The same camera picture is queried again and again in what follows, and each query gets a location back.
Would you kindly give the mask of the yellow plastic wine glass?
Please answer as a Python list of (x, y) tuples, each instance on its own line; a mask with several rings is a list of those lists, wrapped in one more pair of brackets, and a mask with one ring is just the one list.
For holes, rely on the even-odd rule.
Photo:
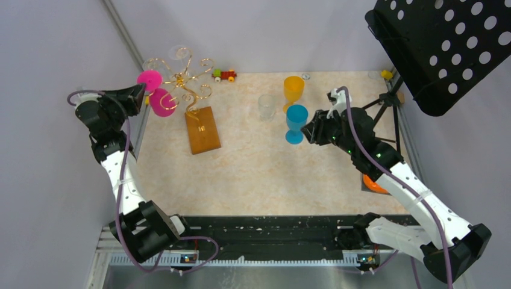
[(283, 112), (286, 113), (288, 108), (296, 103), (303, 95), (304, 80), (298, 76), (289, 76), (284, 80), (284, 97), (287, 103), (283, 107)]

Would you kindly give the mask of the clear wine glass back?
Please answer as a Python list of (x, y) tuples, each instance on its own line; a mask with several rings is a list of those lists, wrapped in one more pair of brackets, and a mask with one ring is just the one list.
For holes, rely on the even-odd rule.
[(175, 45), (168, 50), (168, 56), (171, 60), (176, 60), (181, 63), (183, 74), (188, 74), (192, 51), (184, 45)]

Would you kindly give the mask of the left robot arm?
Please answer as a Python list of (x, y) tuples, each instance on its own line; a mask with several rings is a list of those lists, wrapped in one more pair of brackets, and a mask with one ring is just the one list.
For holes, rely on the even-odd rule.
[(111, 182), (116, 215), (110, 232), (139, 264), (173, 244), (185, 249), (193, 241), (184, 218), (168, 216), (146, 200), (138, 180), (129, 118), (140, 113), (146, 91), (144, 83), (120, 90), (80, 90), (78, 99), (68, 102), (89, 130), (95, 160)]

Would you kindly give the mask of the clear wine glass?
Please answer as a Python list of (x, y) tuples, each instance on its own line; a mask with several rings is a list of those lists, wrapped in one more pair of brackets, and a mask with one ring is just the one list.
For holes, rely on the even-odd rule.
[(260, 120), (270, 122), (275, 114), (275, 97), (272, 95), (261, 95), (258, 98)]
[(142, 64), (144, 70), (156, 70), (163, 78), (169, 80), (168, 65), (162, 58), (149, 58)]
[(168, 56), (171, 60), (176, 60), (181, 63), (183, 74), (188, 74), (192, 51), (184, 45), (175, 45), (168, 50)]

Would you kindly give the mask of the blue plastic wine glass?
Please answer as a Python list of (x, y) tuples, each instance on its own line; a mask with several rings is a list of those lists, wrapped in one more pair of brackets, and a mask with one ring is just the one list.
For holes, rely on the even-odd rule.
[(303, 105), (291, 105), (286, 111), (286, 124), (288, 132), (285, 139), (292, 145), (298, 145), (303, 141), (303, 133), (301, 128), (307, 123), (309, 113)]

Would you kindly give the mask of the pink plastic wine glass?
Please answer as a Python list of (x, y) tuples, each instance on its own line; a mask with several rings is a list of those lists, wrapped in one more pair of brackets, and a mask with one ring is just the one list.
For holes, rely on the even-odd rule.
[(163, 84), (162, 75), (156, 70), (146, 70), (137, 77), (138, 84), (145, 85), (145, 91), (148, 105), (159, 117), (171, 116), (178, 104), (175, 98), (160, 86)]

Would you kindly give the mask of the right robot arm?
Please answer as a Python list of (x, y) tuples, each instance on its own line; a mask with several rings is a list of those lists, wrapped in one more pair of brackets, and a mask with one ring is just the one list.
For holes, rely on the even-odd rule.
[(491, 238), (489, 228), (470, 224), (439, 200), (402, 155), (376, 137), (374, 120), (364, 109), (318, 110), (301, 132), (311, 144), (334, 145), (348, 153), (355, 168), (393, 196), (420, 225), (413, 229), (367, 213), (359, 216), (350, 233), (339, 234), (341, 248), (391, 247), (422, 262), (448, 286), (481, 257)]

